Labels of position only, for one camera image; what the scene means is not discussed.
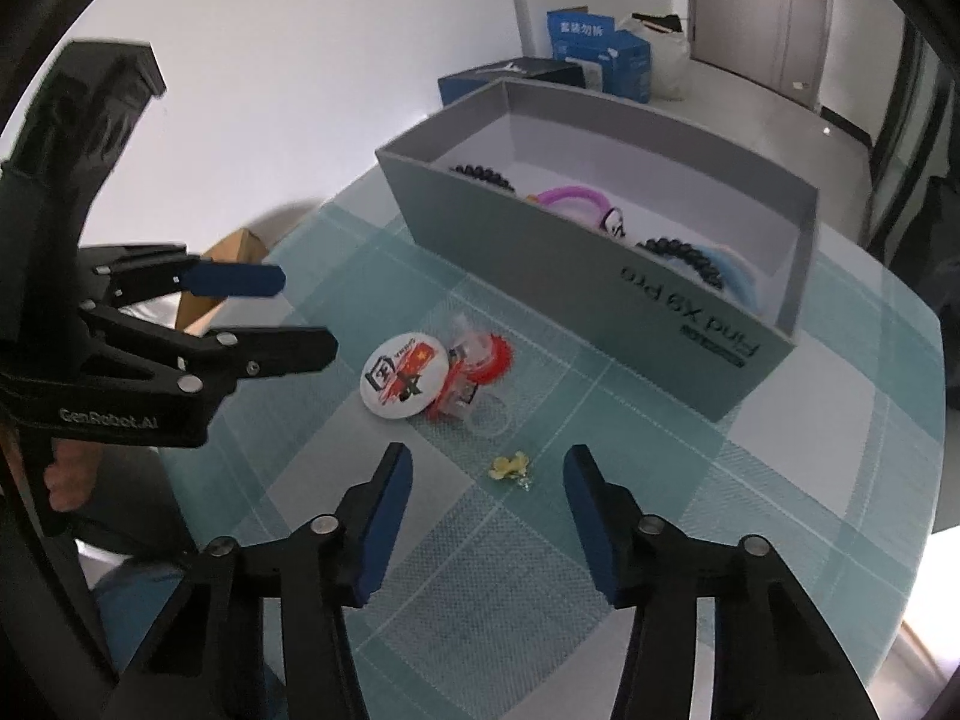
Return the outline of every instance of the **plaid tablecloth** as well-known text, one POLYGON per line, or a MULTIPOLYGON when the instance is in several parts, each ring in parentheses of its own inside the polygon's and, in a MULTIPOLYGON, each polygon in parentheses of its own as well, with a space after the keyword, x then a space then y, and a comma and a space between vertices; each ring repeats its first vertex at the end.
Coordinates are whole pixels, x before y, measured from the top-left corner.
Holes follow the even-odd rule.
MULTIPOLYGON (((391 440, 410 447, 414 488, 389 574, 347 618, 373 720, 608 716, 630 613, 611 611, 584 564, 560 478, 575 443, 691 536, 770 538, 871 678, 932 522, 944 369, 933 313, 865 252, 821 229, 798 348, 716 424, 416 247, 379 170, 271 259, 286 271, 284 294, 237 300, 217 323, 326 325, 337 361, 244 383, 205 447, 163 458, 198 543, 223 533, 255 543, 332 511, 391 440), (501 439, 386 422, 357 394, 381 341, 409 330, 446 340, 456 314, 515 349, 502 386, 514 423, 501 439), (517 450, 533 460, 528 491, 487 476, 517 450)), ((268 660, 282 671, 279 619, 271 605, 268 660)), ((706 654, 706 611, 702 623, 706 654)))

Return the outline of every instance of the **table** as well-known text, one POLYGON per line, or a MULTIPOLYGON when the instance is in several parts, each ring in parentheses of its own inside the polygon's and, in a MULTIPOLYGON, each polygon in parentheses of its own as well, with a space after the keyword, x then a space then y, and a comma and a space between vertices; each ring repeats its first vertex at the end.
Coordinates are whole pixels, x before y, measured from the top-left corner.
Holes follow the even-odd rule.
MULTIPOLYGON (((373 720, 608 715, 631 612, 612 613, 593 588, 568 512, 560 464, 581 442, 609 481, 690 536, 770 538, 869 680, 933 518, 943 353, 936 317, 896 277, 827 227, 819 246, 798 348, 714 424, 416 247, 374 169, 272 252, 288 278, 282 296, 236 300, 217 317, 327 325, 337 361, 243 383, 207 445, 163 452, 176 497, 200 544, 282 538, 366 481, 388 442, 410 447, 414 487, 389 574, 347 615, 373 720), (368 413, 356 392, 368 354, 407 330, 447 340, 461 313, 515 349, 502 385, 510 431, 484 440, 457 424, 368 413), (532 458, 527 491, 487 476, 494 457, 517 450, 532 458)), ((277 670, 279 619, 271 605, 277 670)), ((699 638, 702 712, 706 606, 699 638)))

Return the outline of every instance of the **open cardboard box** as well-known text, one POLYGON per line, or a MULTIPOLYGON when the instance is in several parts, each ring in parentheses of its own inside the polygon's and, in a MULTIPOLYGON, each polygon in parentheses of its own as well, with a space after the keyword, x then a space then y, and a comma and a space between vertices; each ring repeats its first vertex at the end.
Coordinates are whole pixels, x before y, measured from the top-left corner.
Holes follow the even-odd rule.
POLYGON ((377 157, 414 240, 568 327, 710 419, 790 352, 816 250, 817 190, 630 100, 504 80, 377 157), (450 169, 483 165, 517 193, 450 169), (527 194, 580 184, 624 214, 616 240, 527 194), (757 312, 635 244, 679 238, 747 260, 757 312))

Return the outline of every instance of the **black box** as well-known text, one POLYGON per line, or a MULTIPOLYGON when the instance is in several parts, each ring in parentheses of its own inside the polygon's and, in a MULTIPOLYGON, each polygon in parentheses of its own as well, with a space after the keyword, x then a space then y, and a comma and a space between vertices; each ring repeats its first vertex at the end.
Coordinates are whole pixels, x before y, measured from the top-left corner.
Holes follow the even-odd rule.
POLYGON ((479 89, 491 81, 500 79, 530 79, 534 81, 550 81, 568 86, 586 88, 584 70, 580 65, 572 62, 560 62, 555 59, 537 59, 531 56, 521 56, 517 59, 508 59, 503 62, 494 62, 493 65, 464 70, 462 73, 445 76, 438 79, 440 99, 444 105, 450 105, 456 100, 468 95, 474 89, 479 89))

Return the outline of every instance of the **blue gripper pad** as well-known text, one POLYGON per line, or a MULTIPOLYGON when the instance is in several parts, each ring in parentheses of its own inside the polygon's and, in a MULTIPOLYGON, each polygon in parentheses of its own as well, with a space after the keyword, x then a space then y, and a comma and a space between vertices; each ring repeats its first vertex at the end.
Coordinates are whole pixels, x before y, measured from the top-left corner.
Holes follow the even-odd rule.
POLYGON ((642 517, 630 490, 608 484, 584 445, 563 458, 563 487, 594 586, 615 607, 633 605, 621 593, 634 555, 632 530, 642 517))
POLYGON ((200 262, 181 274, 181 287, 198 298, 272 298, 286 283, 277 265, 200 262))
POLYGON ((365 605, 383 584, 413 479, 410 450, 402 443, 392 443, 373 478, 347 490, 337 508, 337 518, 346 525, 346 537, 359 560, 357 570, 350 572, 357 607, 365 605))

